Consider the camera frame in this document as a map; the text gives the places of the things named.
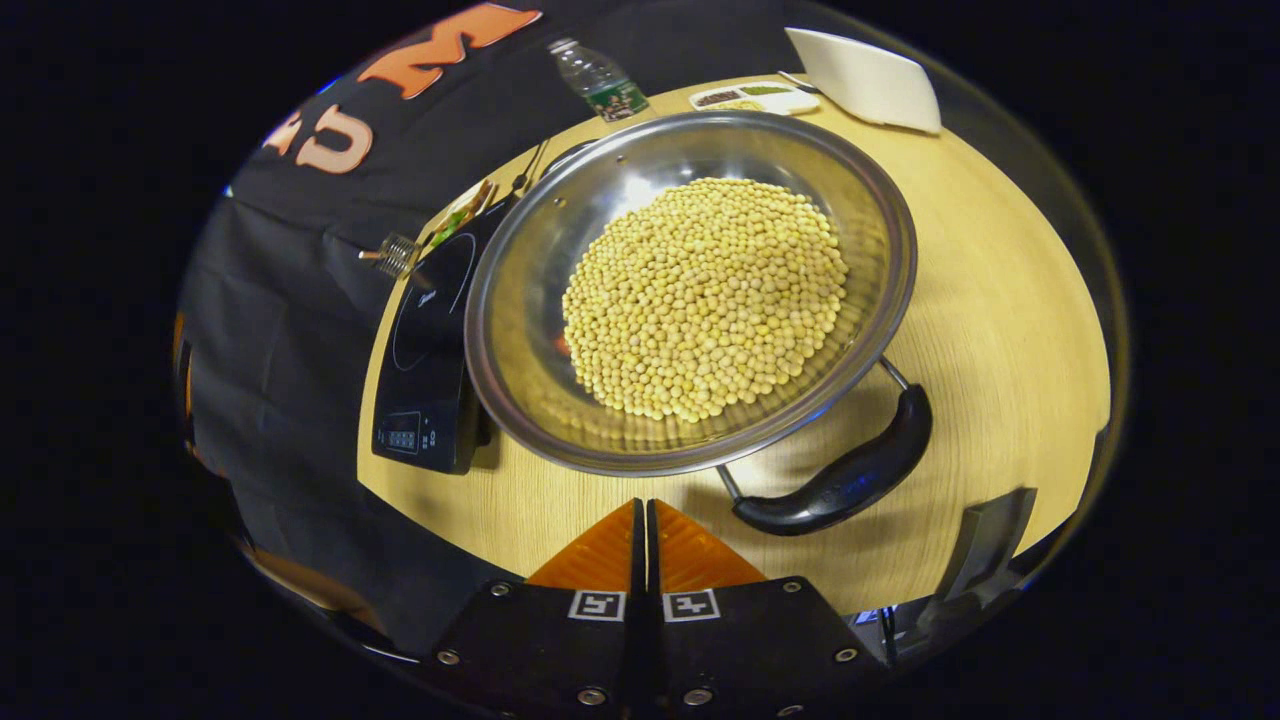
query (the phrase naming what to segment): table surface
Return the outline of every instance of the table surface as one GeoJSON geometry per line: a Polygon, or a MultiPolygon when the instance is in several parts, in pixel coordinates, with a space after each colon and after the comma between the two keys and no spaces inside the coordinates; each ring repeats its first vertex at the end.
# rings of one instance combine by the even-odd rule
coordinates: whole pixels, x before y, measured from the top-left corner
{"type": "MultiPolygon", "coordinates": [[[[659,115],[692,111],[692,92],[751,79],[778,78],[696,85],[650,102],[659,115]]],[[[955,135],[868,124],[818,97],[820,108],[799,118],[844,136],[879,163],[906,199],[916,229],[915,291],[887,356],[928,391],[934,427],[920,464],[895,491],[840,525],[782,538],[737,520],[714,470],[591,475],[543,460],[502,433],[462,477],[376,456],[374,395],[404,281],[390,293],[365,379],[360,482],[444,539],[521,575],[632,497],[662,498],[765,575],[809,578],[841,614],[936,592],[970,505],[1037,488],[1019,552],[1061,524],[1079,503],[1111,392],[1097,313],[1071,256],[1014,182],[955,135]]],[[[632,122],[593,118],[557,135],[530,177],[573,145],[632,122]]],[[[488,176],[499,195],[531,154],[488,176]]],[[[442,217],[443,210],[422,236],[442,217]]],[[[896,402],[897,387],[873,370],[812,425],[730,469],[746,495],[783,495],[878,434],[896,402]]]]}

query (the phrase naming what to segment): screw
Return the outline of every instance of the screw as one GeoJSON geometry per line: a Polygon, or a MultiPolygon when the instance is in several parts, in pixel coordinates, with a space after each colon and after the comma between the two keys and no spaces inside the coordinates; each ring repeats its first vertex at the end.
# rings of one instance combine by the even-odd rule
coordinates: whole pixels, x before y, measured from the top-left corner
{"type": "Polygon", "coordinates": [[[586,688],[577,693],[577,701],[582,705],[604,705],[605,700],[608,700],[608,696],[598,688],[586,688]]]}
{"type": "Polygon", "coordinates": [[[707,705],[713,697],[712,692],[707,688],[694,688],[685,693],[685,705],[691,705],[694,707],[707,705]]]}

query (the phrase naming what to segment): black handle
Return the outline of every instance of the black handle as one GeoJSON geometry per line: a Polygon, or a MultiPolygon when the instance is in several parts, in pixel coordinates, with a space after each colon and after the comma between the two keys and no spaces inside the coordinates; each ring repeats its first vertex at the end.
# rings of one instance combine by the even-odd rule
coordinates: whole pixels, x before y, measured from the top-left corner
{"type": "MultiPolygon", "coordinates": [[[[893,421],[874,439],[826,466],[800,489],[781,497],[735,495],[733,514],[774,536],[803,536],[849,519],[878,501],[911,474],[933,430],[933,410],[924,388],[906,386],[893,421]]],[[[728,471],[721,471],[721,477],[728,471]]],[[[736,486],[727,480],[730,491],[736,486]]]]}

